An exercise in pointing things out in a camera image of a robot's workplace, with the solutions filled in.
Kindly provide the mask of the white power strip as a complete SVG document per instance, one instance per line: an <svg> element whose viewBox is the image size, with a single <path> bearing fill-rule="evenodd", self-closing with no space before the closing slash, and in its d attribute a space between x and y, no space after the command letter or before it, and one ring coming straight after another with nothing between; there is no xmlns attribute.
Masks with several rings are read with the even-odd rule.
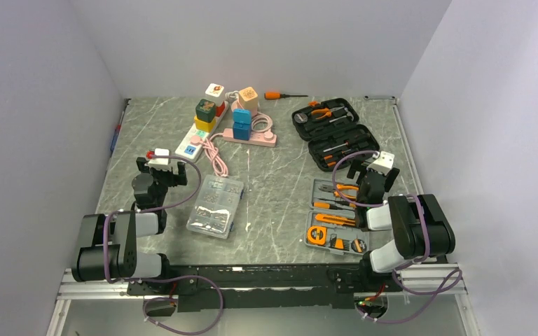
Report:
<svg viewBox="0 0 538 336"><path fill-rule="evenodd" d="M228 102L226 102L226 110L224 111L223 115L220 118L216 118L216 127L215 130L212 133L207 133L200 131L196 129L194 120L191 128L189 131L187 131L186 136L182 139L180 144L177 146L174 153L182 158L186 158L190 161L195 162L200 154L202 153L202 142L205 139L208 139L213 135L213 133L216 131L217 127L219 126L219 123L223 119L223 117L226 114L226 111L228 110Z"/></svg>

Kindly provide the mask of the grey tool tray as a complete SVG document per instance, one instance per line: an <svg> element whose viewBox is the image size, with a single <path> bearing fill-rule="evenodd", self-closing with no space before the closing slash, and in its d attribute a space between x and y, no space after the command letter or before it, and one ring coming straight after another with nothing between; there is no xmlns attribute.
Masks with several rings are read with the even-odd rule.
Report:
<svg viewBox="0 0 538 336"><path fill-rule="evenodd" d="M368 232L356 224L354 205L338 196L330 181L319 178L312 182L303 242L340 256L360 256L370 247Z"/></svg>

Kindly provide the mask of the clear plastic screw box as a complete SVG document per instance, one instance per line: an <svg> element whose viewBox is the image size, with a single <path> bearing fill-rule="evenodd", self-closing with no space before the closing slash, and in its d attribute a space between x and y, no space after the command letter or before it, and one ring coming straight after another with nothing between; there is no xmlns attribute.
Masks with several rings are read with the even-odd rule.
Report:
<svg viewBox="0 0 538 336"><path fill-rule="evenodd" d="M195 199L186 229L210 237L227 239L243 193L243 182L207 175Z"/></svg>

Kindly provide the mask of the black tool case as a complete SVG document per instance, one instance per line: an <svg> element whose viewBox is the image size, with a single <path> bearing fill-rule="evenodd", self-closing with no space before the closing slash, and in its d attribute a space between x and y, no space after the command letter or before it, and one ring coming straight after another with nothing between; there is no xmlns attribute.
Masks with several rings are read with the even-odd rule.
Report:
<svg viewBox="0 0 538 336"><path fill-rule="evenodd" d="M312 121L314 109L333 109L327 120ZM318 168L332 172L337 161L359 151L379 151L380 145L367 126L359 123L359 115L343 98L312 101L291 114L292 123Z"/></svg>

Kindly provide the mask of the dark blue cube adapter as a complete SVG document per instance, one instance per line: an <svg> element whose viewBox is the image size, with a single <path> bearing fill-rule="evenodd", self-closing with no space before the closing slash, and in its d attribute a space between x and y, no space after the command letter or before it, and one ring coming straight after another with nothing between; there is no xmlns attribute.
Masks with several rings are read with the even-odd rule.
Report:
<svg viewBox="0 0 538 336"><path fill-rule="evenodd" d="M234 122L232 126L233 138L241 141L250 140L251 124Z"/></svg>

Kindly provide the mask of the light blue cube adapter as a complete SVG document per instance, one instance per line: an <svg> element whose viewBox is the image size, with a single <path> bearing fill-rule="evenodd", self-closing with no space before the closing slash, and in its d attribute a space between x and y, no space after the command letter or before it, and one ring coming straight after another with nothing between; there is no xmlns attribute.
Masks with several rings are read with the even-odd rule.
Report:
<svg viewBox="0 0 538 336"><path fill-rule="evenodd" d="M251 124L251 111L243 108L237 108L233 110L233 121L234 123L240 123L243 125L250 125Z"/></svg>

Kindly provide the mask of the pink power strip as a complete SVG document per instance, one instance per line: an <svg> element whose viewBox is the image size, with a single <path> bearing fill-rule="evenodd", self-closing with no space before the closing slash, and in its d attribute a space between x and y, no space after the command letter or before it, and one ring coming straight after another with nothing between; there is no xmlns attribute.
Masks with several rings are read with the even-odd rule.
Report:
<svg viewBox="0 0 538 336"><path fill-rule="evenodd" d="M252 132L248 140L241 140L234 137L233 130L231 128L225 128L221 133L221 136L225 141L269 148L276 147L277 143L277 135L270 130L265 132Z"/></svg>

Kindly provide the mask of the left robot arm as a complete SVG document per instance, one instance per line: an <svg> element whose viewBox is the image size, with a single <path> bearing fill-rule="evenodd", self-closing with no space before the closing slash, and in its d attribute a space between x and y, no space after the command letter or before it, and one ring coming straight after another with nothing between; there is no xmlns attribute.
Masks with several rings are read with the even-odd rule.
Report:
<svg viewBox="0 0 538 336"><path fill-rule="evenodd" d="M165 231L167 212L161 207L169 188L187 184L186 165L178 162L173 172L168 159L149 164L145 157L138 157L136 163L139 173L131 182L134 203L114 215L83 217L71 273L77 282L146 279L154 293L163 294L174 281L169 261L162 253L139 252L137 239Z"/></svg>

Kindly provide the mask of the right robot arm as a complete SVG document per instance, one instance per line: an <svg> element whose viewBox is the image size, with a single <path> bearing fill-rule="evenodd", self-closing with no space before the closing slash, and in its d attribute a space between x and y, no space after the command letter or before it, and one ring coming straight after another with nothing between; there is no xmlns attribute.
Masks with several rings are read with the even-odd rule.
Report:
<svg viewBox="0 0 538 336"><path fill-rule="evenodd" d="M454 252L456 238L438 200L432 194L386 197L399 174L372 162L353 160L347 177L357 177L356 226L367 232L391 231L392 240L365 252L369 264L358 271L362 288L374 291L385 281L385 273L401 266Z"/></svg>

